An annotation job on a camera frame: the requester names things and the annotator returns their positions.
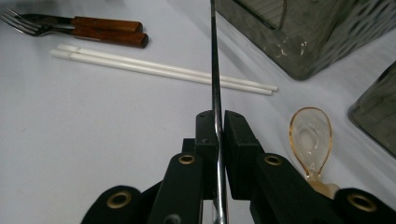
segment textured glass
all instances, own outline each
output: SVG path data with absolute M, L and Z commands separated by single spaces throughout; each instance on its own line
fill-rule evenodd
M 349 108 L 349 119 L 396 157 L 396 62 Z
M 396 27 L 395 0 L 216 0 L 216 4 L 229 23 L 297 80 L 312 77 Z

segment white chopstick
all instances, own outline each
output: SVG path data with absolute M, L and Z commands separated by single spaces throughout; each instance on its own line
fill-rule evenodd
M 124 63 L 133 63 L 136 65 L 148 66 L 148 67 L 152 67 L 152 68 L 156 68 L 156 69 L 167 70 L 167 71 L 177 72 L 177 73 L 183 73 L 183 74 L 188 74 L 188 75 L 192 75 L 192 76 L 211 78 L 210 74 L 204 73 L 204 72 L 194 71 L 194 70 L 190 70 L 187 68 L 170 66 L 170 65 L 162 64 L 162 63 L 152 63 L 152 62 L 137 60 L 134 58 L 127 58 L 127 57 L 109 54 L 109 53 L 103 53 L 103 52 L 99 52 L 99 51 L 95 51 L 95 50 L 91 50 L 91 49 L 82 49 L 79 47 L 63 45 L 63 44 L 58 45 L 57 49 L 76 52 L 76 53 L 80 53 L 80 54 L 91 55 L 91 56 L 100 57 L 100 58 L 106 58 L 106 59 L 120 61 L 120 62 L 124 62 Z M 277 91 L 277 86 L 261 84 L 258 82 L 247 81 L 244 79 L 220 76 L 220 80 L 232 82 L 235 84 L 241 84 L 241 85 L 245 85 L 245 86 L 270 90 L 270 91 Z
M 120 69 L 125 69 L 125 70 L 132 70 L 132 71 L 147 73 L 147 74 L 156 75 L 156 76 L 171 77 L 171 78 L 183 79 L 183 80 L 188 80 L 188 81 L 193 81 L 193 82 L 199 82 L 199 83 L 204 83 L 204 84 L 208 84 L 208 85 L 211 84 L 210 77 L 202 77 L 202 76 L 198 77 L 198 76 L 193 76 L 190 74 L 184 74 L 181 72 L 177 72 L 177 71 L 182 71 L 183 70 L 182 68 L 177 68 L 178 70 L 173 70 L 173 71 L 166 70 L 166 69 L 162 68 L 164 66 L 167 66 L 164 64 L 144 62 L 144 61 L 139 61 L 139 60 L 135 60 L 135 59 L 124 58 L 124 57 L 117 56 L 117 55 L 111 55 L 111 54 L 106 54 L 106 53 L 102 53 L 102 52 L 97 52 L 97 51 L 93 51 L 93 50 L 89 50 L 89 49 L 81 49 L 81 48 L 73 47 L 73 46 L 60 45 L 58 47 L 58 49 L 53 49 L 50 52 L 50 54 L 53 57 L 69 59 L 72 61 L 99 64 L 99 65 L 103 65 L 103 66 L 115 67 L 115 68 L 120 68 Z M 156 65 L 152 65 L 152 66 L 145 65 L 148 63 L 156 64 Z M 270 91 L 270 90 L 264 90 L 261 88 L 236 84 L 236 83 L 232 83 L 229 81 L 221 81 L 220 84 L 221 84 L 221 87 L 229 88 L 229 89 L 235 89 L 235 90 L 240 90 L 240 91 L 250 91 L 250 92 L 255 92 L 258 94 L 265 94 L 265 95 L 272 94 L 272 91 Z

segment metal rod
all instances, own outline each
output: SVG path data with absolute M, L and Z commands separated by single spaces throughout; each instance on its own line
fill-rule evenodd
M 221 117 L 221 96 L 219 81 L 219 54 L 218 35 L 216 28 L 216 7 L 215 0 L 210 0 L 211 6 L 211 28 L 212 28 L 212 106 L 215 120 L 215 131 L 219 142 L 219 154 L 216 174 L 216 195 L 213 201 L 213 223 L 227 224 L 227 189 L 225 179 L 224 150 L 222 142 L 222 117 Z

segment plastic spoon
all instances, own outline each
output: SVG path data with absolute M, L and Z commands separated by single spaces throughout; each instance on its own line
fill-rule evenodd
M 290 122 L 289 139 L 308 183 L 315 191 L 332 199 L 340 188 L 320 180 L 320 173 L 332 151 L 332 125 L 327 115 L 314 107 L 298 110 Z

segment white table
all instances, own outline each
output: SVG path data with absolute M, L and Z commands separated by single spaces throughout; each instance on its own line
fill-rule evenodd
M 79 223 L 117 185 L 145 190 L 193 138 L 195 116 L 211 109 L 210 86 L 50 57 L 68 44 L 210 72 L 209 1 L 0 1 L 26 13 L 141 21 L 145 49 L 66 35 L 30 37 L 0 22 L 0 220 Z M 223 89 L 223 110 L 244 115 L 267 152 L 289 158 L 288 128 L 299 108 L 323 109 L 333 151 L 324 182 L 373 193 L 396 209 L 396 160 L 351 124 L 347 110 L 396 60 L 396 30 L 307 81 L 288 77 L 218 16 L 224 76 L 274 84 L 272 96 Z M 231 223 L 253 223 L 248 202 L 229 197 Z M 211 223 L 211 202 L 204 221 Z

